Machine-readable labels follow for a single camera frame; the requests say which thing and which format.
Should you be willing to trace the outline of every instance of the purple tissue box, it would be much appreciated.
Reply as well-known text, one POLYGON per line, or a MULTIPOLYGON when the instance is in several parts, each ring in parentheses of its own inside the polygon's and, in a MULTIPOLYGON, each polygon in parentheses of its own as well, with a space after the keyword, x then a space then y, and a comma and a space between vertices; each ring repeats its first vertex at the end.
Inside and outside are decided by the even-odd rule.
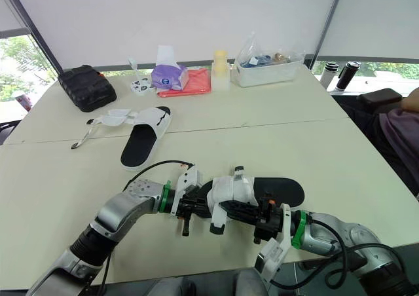
POLYGON ((157 88, 182 91, 188 82, 188 69, 179 65, 180 69, 172 65, 157 65, 151 72, 151 81, 157 88))

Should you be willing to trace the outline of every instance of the chair armrest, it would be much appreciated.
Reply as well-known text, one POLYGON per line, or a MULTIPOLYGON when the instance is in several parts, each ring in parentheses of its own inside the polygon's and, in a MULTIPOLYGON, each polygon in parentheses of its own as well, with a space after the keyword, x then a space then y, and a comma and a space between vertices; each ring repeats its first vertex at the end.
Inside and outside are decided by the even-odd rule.
POLYGON ((402 96, 391 88, 383 88, 375 92, 361 94, 357 100, 363 104, 366 111, 373 112, 381 105, 400 102, 402 96))

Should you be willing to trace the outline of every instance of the white plastic box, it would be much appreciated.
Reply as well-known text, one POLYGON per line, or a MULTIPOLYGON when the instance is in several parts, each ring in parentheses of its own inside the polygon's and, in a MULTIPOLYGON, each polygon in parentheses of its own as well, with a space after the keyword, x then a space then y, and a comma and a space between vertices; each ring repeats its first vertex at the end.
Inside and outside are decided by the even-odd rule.
POLYGON ((303 55, 292 57, 292 62, 286 64, 266 65, 253 68, 243 68, 238 62, 235 62, 232 78, 234 82, 244 88, 259 84, 290 81, 295 78, 297 70, 303 62, 303 55))

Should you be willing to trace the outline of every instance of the plastic bag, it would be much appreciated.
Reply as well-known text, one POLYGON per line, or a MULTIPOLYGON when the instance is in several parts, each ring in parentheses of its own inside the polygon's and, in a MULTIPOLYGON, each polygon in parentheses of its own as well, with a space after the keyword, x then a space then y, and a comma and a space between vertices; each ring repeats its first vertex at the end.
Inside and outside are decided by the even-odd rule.
POLYGON ((262 55, 262 50, 256 42, 256 33, 251 32, 250 36, 247 38, 247 41, 244 43, 241 51, 236 57, 236 61, 239 64, 244 64, 248 62, 252 57, 257 57, 262 55))
POLYGON ((270 52, 263 51, 257 43, 255 32, 252 32, 237 55, 235 63, 243 68, 288 64, 304 59, 305 52, 299 52, 298 49, 294 46, 292 51, 287 52, 280 48, 270 52))

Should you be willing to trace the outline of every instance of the black chair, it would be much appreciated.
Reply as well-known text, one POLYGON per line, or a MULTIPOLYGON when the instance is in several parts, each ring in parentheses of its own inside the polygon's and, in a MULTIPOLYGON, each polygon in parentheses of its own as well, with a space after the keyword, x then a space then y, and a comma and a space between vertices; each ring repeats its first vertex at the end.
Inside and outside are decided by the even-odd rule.
POLYGON ((7 139, 7 137, 12 133, 12 131, 19 124, 20 120, 3 122, 0 124, 0 145, 7 139))

